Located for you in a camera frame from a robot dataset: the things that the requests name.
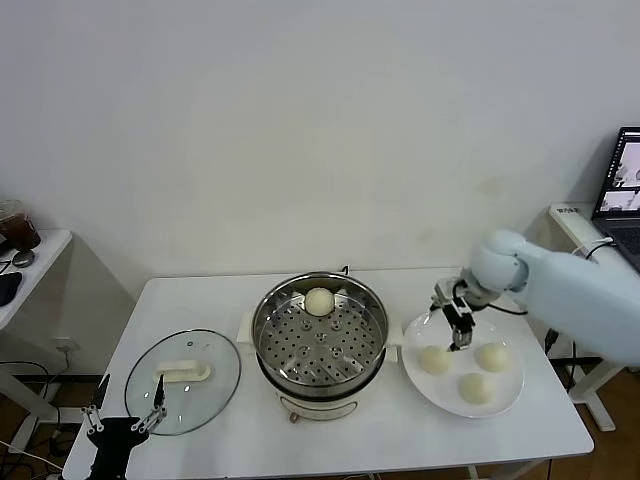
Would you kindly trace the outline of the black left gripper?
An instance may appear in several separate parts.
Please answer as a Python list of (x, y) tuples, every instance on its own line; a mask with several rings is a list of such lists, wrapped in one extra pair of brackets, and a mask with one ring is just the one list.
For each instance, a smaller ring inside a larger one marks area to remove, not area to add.
[(154, 431), (164, 420), (164, 375), (159, 376), (153, 406), (142, 417), (111, 417), (103, 421), (100, 409), (108, 389), (110, 375), (100, 381), (88, 406), (81, 408), (87, 437), (97, 451), (90, 467), (88, 479), (125, 479), (132, 450), (148, 440), (148, 431)]

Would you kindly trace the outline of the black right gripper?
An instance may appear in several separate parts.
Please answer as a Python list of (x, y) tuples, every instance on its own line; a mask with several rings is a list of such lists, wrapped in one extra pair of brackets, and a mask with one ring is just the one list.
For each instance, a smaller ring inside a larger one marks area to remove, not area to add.
[(447, 348), (449, 352), (467, 349), (473, 339), (474, 319), (472, 310), (461, 294), (465, 287), (465, 282), (455, 282), (451, 288), (451, 298), (446, 300), (442, 307), (444, 315), (453, 330), (452, 341)]

